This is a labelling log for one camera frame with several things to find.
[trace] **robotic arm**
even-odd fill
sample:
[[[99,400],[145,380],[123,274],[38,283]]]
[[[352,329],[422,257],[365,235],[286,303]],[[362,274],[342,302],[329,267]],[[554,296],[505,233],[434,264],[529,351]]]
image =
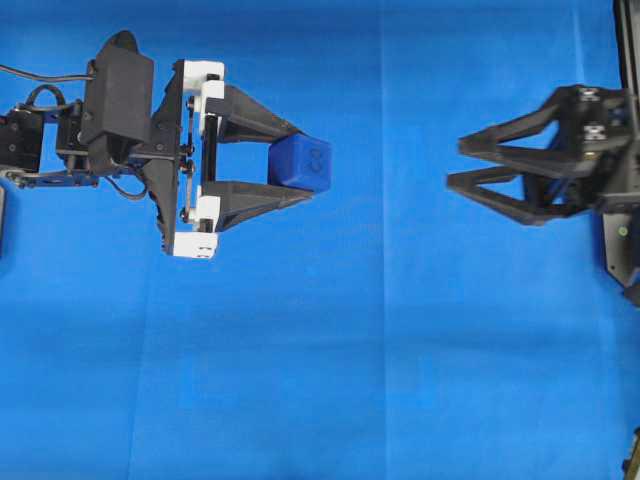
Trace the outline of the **robotic arm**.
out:
[[[607,271],[640,307],[640,0],[615,0],[620,90],[560,87],[533,113],[460,139],[460,153],[499,166],[449,175],[465,197],[524,225],[594,210],[603,218]],[[508,144],[558,130],[546,149]],[[487,188],[522,180],[522,198]]]
[[[330,188],[330,145],[226,84],[222,63],[177,61],[153,115],[153,61],[139,53],[130,32],[109,39],[89,62],[87,75],[40,77],[4,66],[0,70],[52,83],[87,82],[84,101],[67,103],[58,87],[44,84],[0,117],[0,176],[21,189],[95,187],[105,179],[130,200],[148,193],[158,208],[162,248],[168,255],[210,259],[221,232]],[[44,91],[55,96],[55,106],[36,106]],[[181,144],[185,96],[188,140]],[[201,181],[192,204],[196,116],[202,138]],[[56,153],[64,163],[58,172],[40,172],[46,123],[58,126]],[[218,143],[235,142],[271,145],[267,184],[216,180]],[[114,179],[123,175],[136,177],[142,191],[122,190]],[[187,198],[178,216],[180,175],[186,177]],[[0,187],[0,213],[3,205]],[[189,224],[191,231],[176,231],[178,221]]]

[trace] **white plastic part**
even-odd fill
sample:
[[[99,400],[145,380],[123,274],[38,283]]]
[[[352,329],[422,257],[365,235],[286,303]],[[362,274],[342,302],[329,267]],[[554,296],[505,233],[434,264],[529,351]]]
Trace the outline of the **white plastic part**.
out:
[[[176,232],[173,244],[174,257],[211,259],[218,248],[218,234],[199,232],[202,220],[211,220],[214,228],[220,218],[220,197],[203,196],[198,187],[196,207],[189,212],[189,222],[193,232]]]
[[[224,63],[221,62],[184,62],[184,81],[182,89],[185,93],[194,94],[193,109],[200,113],[198,131],[204,133],[205,106],[207,98],[224,99]],[[208,75],[217,75],[219,80],[207,80]]]

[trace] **wire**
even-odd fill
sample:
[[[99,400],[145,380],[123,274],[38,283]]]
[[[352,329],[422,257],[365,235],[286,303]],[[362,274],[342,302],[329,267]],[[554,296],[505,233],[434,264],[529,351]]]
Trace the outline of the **wire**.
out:
[[[67,101],[64,99],[64,94],[60,91],[58,87],[55,85],[44,84],[40,85],[38,88],[34,89],[33,92],[29,94],[27,97],[27,101],[25,102],[27,105],[35,105],[36,100],[38,99],[38,95],[40,95],[44,91],[51,92],[54,97],[56,97],[56,103],[58,105],[64,105]]]
[[[48,107],[38,107],[35,105],[27,105],[26,103],[19,103],[18,108],[20,110],[29,110],[33,113],[47,113],[47,112],[61,112],[63,110],[68,110],[70,108],[75,107],[75,103],[65,103],[64,105],[55,105]]]
[[[36,82],[49,82],[49,83],[61,83],[61,82],[76,82],[76,81],[91,81],[92,75],[62,75],[59,77],[45,77],[43,75],[36,75],[35,73],[25,72],[24,70],[18,70],[17,68],[7,67],[0,64],[0,71],[10,73],[18,77],[27,78],[29,80],[35,80]]]
[[[110,178],[110,177],[104,177],[104,178],[105,178],[105,180],[107,182],[109,182],[113,186],[113,188],[116,189],[116,192],[118,192],[120,195],[122,195],[127,200],[131,200],[133,202],[137,202],[139,200],[142,200],[144,197],[147,196],[147,192],[149,191],[149,187],[144,182],[144,179],[141,178],[137,173],[136,173],[136,178],[138,180],[140,180],[144,185],[144,190],[142,190],[140,193],[129,193],[129,192],[123,190],[122,188],[120,188],[120,186],[112,178]]]

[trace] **blue cloth surface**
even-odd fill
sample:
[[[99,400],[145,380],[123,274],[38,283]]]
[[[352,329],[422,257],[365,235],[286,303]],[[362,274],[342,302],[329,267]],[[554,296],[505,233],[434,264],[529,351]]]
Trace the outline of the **blue cloth surface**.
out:
[[[618,478],[639,314],[593,219],[525,228],[444,188],[484,165],[458,137],[559,85],[619,86],[610,2],[43,0],[0,19],[0,63],[83,72],[127,28],[155,106],[176,59],[220,60],[333,147],[329,192],[225,233],[211,263],[163,256],[153,203],[106,183],[9,187],[1,478]],[[5,111],[33,83],[0,86]],[[266,146],[221,147],[222,178],[266,172]]]

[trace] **blue cube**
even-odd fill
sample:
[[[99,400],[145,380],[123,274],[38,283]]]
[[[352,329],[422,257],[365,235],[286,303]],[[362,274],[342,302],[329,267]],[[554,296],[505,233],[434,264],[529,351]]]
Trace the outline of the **blue cube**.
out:
[[[296,134],[269,148],[268,183],[324,192],[331,188],[331,144]]]

